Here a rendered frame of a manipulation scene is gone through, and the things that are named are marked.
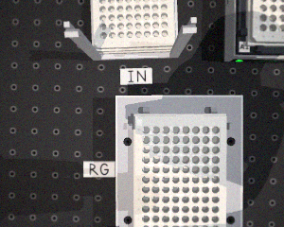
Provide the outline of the white label with black text rg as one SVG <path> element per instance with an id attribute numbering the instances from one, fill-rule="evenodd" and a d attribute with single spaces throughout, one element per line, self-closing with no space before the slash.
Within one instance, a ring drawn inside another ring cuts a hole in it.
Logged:
<path id="1" fill-rule="evenodd" d="M 83 161 L 83 177 L 115 177 L 115 161 Z"/>

